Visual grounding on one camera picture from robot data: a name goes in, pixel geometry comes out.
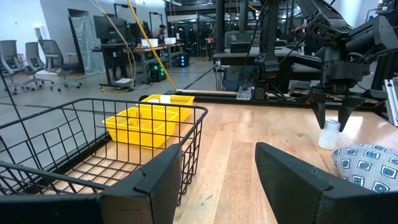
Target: blue and white pillow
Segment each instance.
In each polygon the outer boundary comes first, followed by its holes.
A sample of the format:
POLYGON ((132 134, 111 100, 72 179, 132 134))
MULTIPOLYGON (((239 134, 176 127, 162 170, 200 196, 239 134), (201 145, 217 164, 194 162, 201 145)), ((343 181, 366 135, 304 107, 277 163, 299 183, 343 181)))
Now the blue and white pillow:
POLYGON ((331 155, 341 176, 377 193, 398 191, 398 152, 378 145, 342 147, 331 155))

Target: curtain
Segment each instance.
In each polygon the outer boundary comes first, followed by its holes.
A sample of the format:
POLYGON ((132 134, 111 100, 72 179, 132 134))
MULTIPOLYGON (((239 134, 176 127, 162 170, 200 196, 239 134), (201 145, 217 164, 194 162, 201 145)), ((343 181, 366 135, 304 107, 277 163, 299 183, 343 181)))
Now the curtain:
POLYGON ((105 65, 101 52, 93 52, 93 48, 101 45, 96 38, 95 28, 88 16, 72 17, 77 42, 79 44, 85 75, 97 75, 105 73, 105 65))

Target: yellow plastic basket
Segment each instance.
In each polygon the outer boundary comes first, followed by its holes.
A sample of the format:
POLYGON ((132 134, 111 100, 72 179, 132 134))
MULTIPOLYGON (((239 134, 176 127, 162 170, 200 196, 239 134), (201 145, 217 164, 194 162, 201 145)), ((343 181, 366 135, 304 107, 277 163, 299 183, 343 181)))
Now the yellow plastic basket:
MULTIPOLYGON (((160 101, 160 96, 161 95, 151 95, 145 98, 142 102, 149 102, 149 100, 159 100, 160 101)), ((194 96, 174 96, 170 95, 170 103, 172 105, 188 105, 192 106, 193 105, 193 99, 195 99, 194 96)), ((151 109, 151 105, 140 105, 140 108, 142 109, 151 109)), ((165 106, 152 106, 153 110, 159 110, 159 111, 164 111, 165 106)), ((177 113, 177 117, 174 119, 171 119, 171 121, 178 121, 178 122, 183 122, 185 121, 192 112, 191 108, 182 108, 179 106, 166 106, 167 112, 174 112, 177 113)))
MULTIPOLYGON (((178 114, 168 111, 166 116, 166 121, 173 121, 178 117, 178 114)), ((151 112, 151 110, 143 108, 140 108, 140 110, 138 108, 129 108, 102 122, 105 123, 105 127, 108 129, 113 141, 136 144, 153 149, 163 145, 174 134, 176 122, 166 122, 164 120, 164 111, 153 110, 151 112)))

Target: black wire basket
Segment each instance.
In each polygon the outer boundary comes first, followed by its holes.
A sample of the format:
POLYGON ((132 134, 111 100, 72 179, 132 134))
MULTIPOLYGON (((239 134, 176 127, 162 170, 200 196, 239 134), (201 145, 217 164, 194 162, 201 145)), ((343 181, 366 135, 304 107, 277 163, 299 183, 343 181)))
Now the black wire basket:
MULTIPOLYGON (((0 126, 0 195, 34 194, 39 199, 49 194, 102 194, 129 176, 141 174, 144 178, 145 164, 177 147, 182 152, 180 205, 197 173, 206 114, 201 106, 88 98, 7 123, 0 126), (173 114, 171 119, 169 107, 190 110, 190 116, 184 121, 180 114, 173 114), (137 111, 135 117, 120 113, 131 108, 137 111), (112 117, 126 121, 125 126, 104 123, 112 117), (112 139, 111 131, 124 135, 130 144, 120 142, 117 136, 112 139)), ((156 175, 162 173, 164 162, 159 164, 159 170, 152 166, 156 175)))

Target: gray office chair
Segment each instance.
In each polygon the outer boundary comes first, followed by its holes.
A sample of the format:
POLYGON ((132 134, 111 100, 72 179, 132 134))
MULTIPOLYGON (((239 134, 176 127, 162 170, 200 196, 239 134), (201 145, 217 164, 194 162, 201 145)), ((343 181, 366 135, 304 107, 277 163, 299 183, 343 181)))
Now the gray office chair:
POLYGON ((25 82, 24 84, 35 83, 36 85, 39 86, 39 88, 41 88, 42 87, 41 84, 44 84, 45 82, 50 82, 51 84, 54 84, 52 80, 36 78, 35 76, 38 71, 44 69, 44 63, 39 57, 39 43, 28 42, 25 44, 25 49, 26 49, 26 62, 28 64, 27 66, 28 75, 32 75, 33 78, 25 82))
POLYGON ((2 40, 0 41, 0 69, 4 78, 10 79, 9 89, 12 94, 17 94, 17 87, 25 88, 22 83, 15 82, 12 78, 15 74, 24 71, 23 64, 18 59, 16 40, 2 40))
POLYGON ((58 47, 58 44, 56 43, 55 40, 39 40, 40 46, 43 49, 43 52, 45 54, 45 58, 47 59, 47 63, 45 66, 45 69, 51 69, 51 68, 61 68, 62 69, 62 76, 63 76, 63 82, 61 82, 57 86, 57 90, 61 91, 61 85, 63 85, 65 88, 68 87, 68 85, 74 85, 77 88, 80 88, 81 83, 72 81, 72 80, 67 80, 66 76, 69 75, 73 69, 76 69, 79 67, 78 63, 68 63, 65 64, 63 62, 63 56, 62 53, 58 47))

